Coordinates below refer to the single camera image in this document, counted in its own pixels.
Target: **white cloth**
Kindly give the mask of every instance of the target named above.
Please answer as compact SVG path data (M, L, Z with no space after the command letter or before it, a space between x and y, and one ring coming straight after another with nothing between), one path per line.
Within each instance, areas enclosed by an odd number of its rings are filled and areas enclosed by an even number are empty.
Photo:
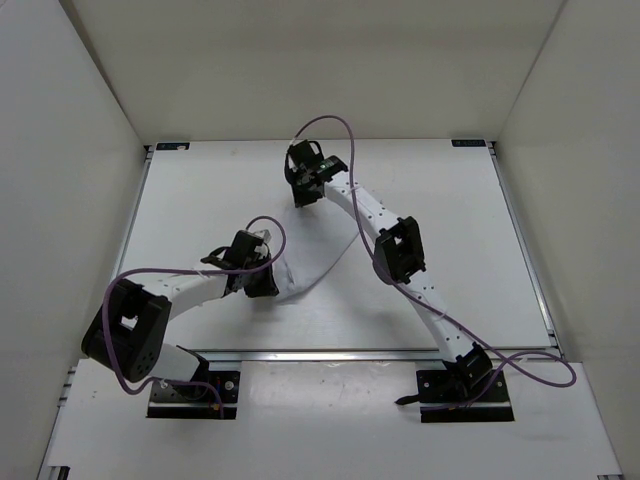
M326 199L295 208L288 204L278 217L287 246L273 264L280 290L276 302L311 288L333 267L358 235L355 220Z

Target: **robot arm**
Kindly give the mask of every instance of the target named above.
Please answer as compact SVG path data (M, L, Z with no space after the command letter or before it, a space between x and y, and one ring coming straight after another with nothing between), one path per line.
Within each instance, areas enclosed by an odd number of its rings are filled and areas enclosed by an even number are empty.
M356 209L365 233L375 242L374 270L386 283L396 284L413 298L440 312L446 306L426 270L418 223L412 217L400 218L390 212L358 182L350 184L348 168L339 158L325 158L317 142L301 141L291 145L285 165L285 178L292 188L294 202L303 207L326 197L355 218ZM352 189L356 190L356 205ZM449 323L444 315L411 302L429 329L451 373L452 388L469 397L469 393L487 378L492 363L484 350L464 332Z
M109 326L124 377L130 382L148 375L179 381L206 378L208 363L204 359L163 343L167 324L191 308L241 289L252 298L277 295L271 266L252 274L206 275L211 270L247 270L264 265L271 258L269 240L267 230L241 230L230 247L218 248L200 260L194 268L200 275L170 275L145 285L127 279L119 281L110 297ZM82 351L111 368L102 309L85 334Z

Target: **white table surface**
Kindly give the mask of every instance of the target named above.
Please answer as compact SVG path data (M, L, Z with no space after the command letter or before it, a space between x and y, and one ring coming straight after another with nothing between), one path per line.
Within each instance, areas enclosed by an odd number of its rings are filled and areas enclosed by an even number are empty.
M515 422L421 424L413 363L244 362L233 421L145 418L90 360L77 369L48 464L69 480L596 480L619 467L580 364L553 389L508 369ZM559 364L527 368L566 381Z
M254 216L277 217L292 202L282 173L287 145L195 142L156 151L124 268L191 268ZM348 160L347 142L322 145L325 155ZM487 148L363 140L356 149L360 183L391 211L418 220L448 312L495 346L549 346ZM374 275L359 239L301 297L274 305L231 295L172 322L166 340L196 349L435 348L408 302Z

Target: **fabric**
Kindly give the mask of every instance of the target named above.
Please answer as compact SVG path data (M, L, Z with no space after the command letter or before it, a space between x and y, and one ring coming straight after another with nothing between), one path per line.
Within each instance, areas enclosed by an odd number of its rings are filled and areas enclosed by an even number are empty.
M277 217L287 246L273 264L280 302L315 285L340 260L358 235L355 220L326 199L304 208L292 204Z

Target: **white panel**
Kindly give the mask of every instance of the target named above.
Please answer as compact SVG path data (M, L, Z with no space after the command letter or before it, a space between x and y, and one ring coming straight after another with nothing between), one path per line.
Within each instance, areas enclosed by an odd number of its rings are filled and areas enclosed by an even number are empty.
M56 1L2 5L0 69L0 477L28 479L144 151Z
M124 267L191 268L251 218L278 217L293 201L282 172L287 145L200 142L155 152ZM347 142L323 145L348 158ZM488 150L449 140L364 140L356 149L360 182L419 222L449 313L496 346L548 346ZM373 273L359 240L307 294L282 305L231 295L172 322L167 339L202 349L435 348L410 304Z
M565 381L558 364L527 368ZM589 384L553 389L507 372L515 422L426 425L412 363L244 363L234 421L151 420L146 395L82 361L50 462L69 480L136 478L585 480L619 468Z
M640 478L640 3L569 1L500 137L544 286Z
M283 139L325 112L360 138L496 138L561 1L73 3L153 143Z

